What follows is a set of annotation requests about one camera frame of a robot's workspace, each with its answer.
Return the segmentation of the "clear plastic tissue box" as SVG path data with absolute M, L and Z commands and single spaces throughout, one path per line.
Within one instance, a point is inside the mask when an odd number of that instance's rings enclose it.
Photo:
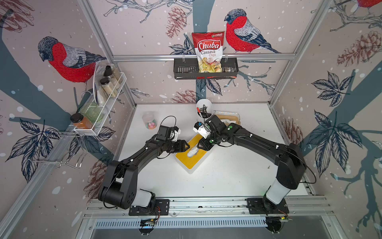
M 226 125 L 231 123 L 241 125 L 240 115 L 238 113 L 214 111 L 214 114 Z

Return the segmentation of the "bamboo tissue box lid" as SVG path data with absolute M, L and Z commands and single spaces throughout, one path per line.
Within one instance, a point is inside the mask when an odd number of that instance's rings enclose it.
M 217 117 L 225 124 L 230 125 L 231 123 L 235 123 L 241 125 L 240 116 L 237 115 L 220 115 L 217 114 Z

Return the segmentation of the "blue white tissue pack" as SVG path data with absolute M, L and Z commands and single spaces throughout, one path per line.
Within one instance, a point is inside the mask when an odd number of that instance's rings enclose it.
M 189 150 L 189 152 L 187 153 L 187 156 L 188 156 L 188 158 L 192 158 L 192 157 L 194 157 L 198 152 L 199 152 L 199 148 L 198 148 L 198 146 L 196 145 L 196 146 L 194 146 L 193 148 L 191 148 L 190 150 Z

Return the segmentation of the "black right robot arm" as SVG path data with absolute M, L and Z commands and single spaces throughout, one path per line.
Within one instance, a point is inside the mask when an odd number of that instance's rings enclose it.
M 210 126 L 210 135 L 203 137 L 197 146 L 209 151 L 214 145 L 221 146 L 223 142 L 244 147 L 278 167 L 276 179 L 263 198 L 264 205 L 280 204 L 291 190 L 297 189 L 309 169 L 296 144 L 285 145 L 270 141 L 235 123 L 222 127 Z

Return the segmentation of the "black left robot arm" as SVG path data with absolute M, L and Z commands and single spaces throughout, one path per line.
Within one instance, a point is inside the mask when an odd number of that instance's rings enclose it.
M 98 200 L 122 209 L 132 206 L 137 194 L 138 174 L 150 161 L 163 152 L 173 154 L 190 149 L 185 140 L 178 139 L 180 132 L 177 126 L 160 126 L 157 134 L 132 156 L 109 163 L 98 191 Z

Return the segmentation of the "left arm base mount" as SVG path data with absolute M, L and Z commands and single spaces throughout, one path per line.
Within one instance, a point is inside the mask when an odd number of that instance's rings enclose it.
M 128 214 L 129 216 L 167 216 L 169 208 L 169 199 L 158 199 L 155 193 L 139 189 Z

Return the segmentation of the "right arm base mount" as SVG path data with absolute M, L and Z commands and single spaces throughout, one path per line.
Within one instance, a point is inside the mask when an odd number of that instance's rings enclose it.
M 266 196 L 262 197 L 252 197 L 246 199 L 246 207 L 249 209 L 251 215 L 260 214 L 283 214 L 289 213 L 285 199 L 283 199 L 279 204 L 272 203 Z

